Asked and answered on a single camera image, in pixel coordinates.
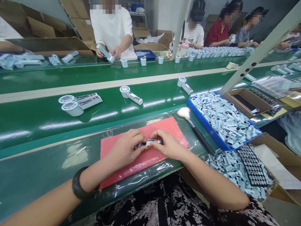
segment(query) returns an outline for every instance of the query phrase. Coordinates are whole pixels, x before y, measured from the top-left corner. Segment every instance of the gray shirt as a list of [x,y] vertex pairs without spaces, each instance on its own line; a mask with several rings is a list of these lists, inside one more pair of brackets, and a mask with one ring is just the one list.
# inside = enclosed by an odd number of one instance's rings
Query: gray shirt
[[234,43],[240,43],[240,42],[247,42],[250,40],[250,31],[251,29],[247,30],[245,32],[245,26],[243,26],[236,34],[235,42]]

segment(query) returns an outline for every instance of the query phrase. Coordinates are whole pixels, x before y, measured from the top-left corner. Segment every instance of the bracelet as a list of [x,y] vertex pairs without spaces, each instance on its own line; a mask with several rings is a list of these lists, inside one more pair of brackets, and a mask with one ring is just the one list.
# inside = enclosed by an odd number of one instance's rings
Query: bracelet
[[74,175],[74,177],[72,179],[72,190],[73,190],[73,193],[80,200],[85,200],[85,199],[89,198],[97,190],[97,189],[95,189],[94,191],[88,193],[88,192],[84,191],[83,188],[81,187],[79,178],[81,176],[81,173],[85,169],[87,169],[87,168],[88,168],[88,166],[85,166],[85,167],[81,168],[79,171],[76,172],[76,174]]

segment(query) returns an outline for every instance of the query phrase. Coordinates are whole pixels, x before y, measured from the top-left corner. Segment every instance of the brush handle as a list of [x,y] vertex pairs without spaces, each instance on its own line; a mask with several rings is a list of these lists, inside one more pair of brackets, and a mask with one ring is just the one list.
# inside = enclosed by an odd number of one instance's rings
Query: brush handle
[[207,142],[207,140],[205,139],[205,137],[203,136],[203,134],[201,134],[201,132],[196,127],[193,127],[192,129],[193,129],[194,133],[197,135],[197,137],[199,138],[199,140],[201,141],[201,143],[204,145],[204,147],[208,151],[208,153],[210,155],[214,156],[215,155],[215,151],[210,146],[210,144]]

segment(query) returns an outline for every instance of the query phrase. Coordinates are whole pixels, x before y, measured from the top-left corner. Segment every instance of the blue tray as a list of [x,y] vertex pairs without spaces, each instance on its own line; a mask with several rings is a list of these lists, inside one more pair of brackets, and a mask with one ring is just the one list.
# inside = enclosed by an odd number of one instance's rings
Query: blue tray
[[138,56],[136,54],[139,60],[140,60],[140,58],[145,57],[147,61],[153,61],[157,57],[151,50],[135,50],[135,53],[136,52],[145,52],[145,53],[147,53],[144,56]]
[[217,145],[219,146],[220,149],[222,149],[223,151],[234,151],[236,150],[236,148],[231,148],[229,147],[225,141],[223,141],[223,139],[218,135],[218,133],[214,130],[214,128],[212,128],[212,126],[209,124],[209,122],[207,121],[207,119],[199,112],[199,110],[197,109],[197,107],[194,105],[194,103],[192,102],[192,98],[195,97],[190,97],[188,99],[188,106],[190,107],[190,109],[194,112],[194,114],[197,116],[197,118],[200,120],[200,122],[203,124],[203,126],[206,128],[206,130],[208,131],[208,133],[212,136],[212,138],[214,139],[214,141],[217,143]]

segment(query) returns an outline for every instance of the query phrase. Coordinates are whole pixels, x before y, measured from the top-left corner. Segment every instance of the red shirt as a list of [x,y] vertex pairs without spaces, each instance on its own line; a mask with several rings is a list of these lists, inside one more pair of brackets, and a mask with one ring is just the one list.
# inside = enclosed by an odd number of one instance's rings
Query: red shirt
[[229,26],[225,25],[225,28],[222,32],[222,20],[217,21],[209,30],[205,41],[204,46],[209,46],[214,42],[220,42],[228,38]]

